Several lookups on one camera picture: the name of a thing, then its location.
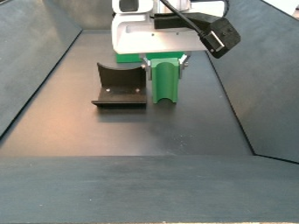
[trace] black bracket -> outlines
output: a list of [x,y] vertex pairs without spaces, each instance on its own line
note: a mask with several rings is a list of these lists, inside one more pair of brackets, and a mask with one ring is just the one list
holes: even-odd
[[[205,30],[209,27],[211,23],[213,23],[219,19],[219,17],[207,15],[199,12],[183,13],[183,15],[197,25],[197,27],[201,30]],[[153,14],[153,28],[155,29],[171,29],[171,28],[181,28],[181,27],[191,28],[185,25],[181,19],[172,13]]]
[[101,89],[92,103],[96,106],[144,106],[145,70],[141,67],[115,69],[97,63]]

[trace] floor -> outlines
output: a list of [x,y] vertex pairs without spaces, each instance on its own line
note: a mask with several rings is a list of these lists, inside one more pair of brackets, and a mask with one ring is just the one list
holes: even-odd
[[0,223],[297,222],[297,173],[263,157],[6,157]]
[[84,31],[5,135],[0,157],[252,155],[205,52],[191,56],[177,103],[153,104],[148,81],[147,108],[91,104],[97,62],[140,66],[115,62],[108,31]]

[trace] dark gray surface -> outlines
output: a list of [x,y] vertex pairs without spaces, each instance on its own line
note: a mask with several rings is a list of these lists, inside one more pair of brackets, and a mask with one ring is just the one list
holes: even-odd
[[0,143],[0,156],[251,155],[204,52],[191,56],[179,101],[97,109],[97,62],[117,65],[109,31],[84,31]]
[[0,136],[79,33],[50,1],[0,5]]
[[109,30],[112,0],[52,0],[84,30]]
[[261,157],[0,159],[0,223],[299,221],[299,166]]
[[299,162],[299,21],[257,0],[231,1],[228,19],[241,43],[212,63],[247,138],[256,154]]

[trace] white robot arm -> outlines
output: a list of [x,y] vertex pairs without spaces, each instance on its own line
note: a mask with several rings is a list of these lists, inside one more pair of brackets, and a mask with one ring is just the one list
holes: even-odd
[[[168,0],[183,13],[223,16],[223,1]],[[153,14],[169,13],[160,0],[112,0],[112,44],[117,53],[188,52],[205,50],[197,33],[189,28],[155,29]]]

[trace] green holder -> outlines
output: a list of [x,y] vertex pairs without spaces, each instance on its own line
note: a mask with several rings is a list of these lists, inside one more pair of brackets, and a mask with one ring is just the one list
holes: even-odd
[[[183,56],[183,52],[149,52],[145,54],[145,57],[152,59],[165,59],[165,58],[180,58]],[[141,62],[139,58],[139,53],[125,53],[116,54],[116,63],[135,63]]]
[[152,59],[152,91],[153,103],[163,98],[177,102],[177,86],[180,77],[180,64],[177,58]]

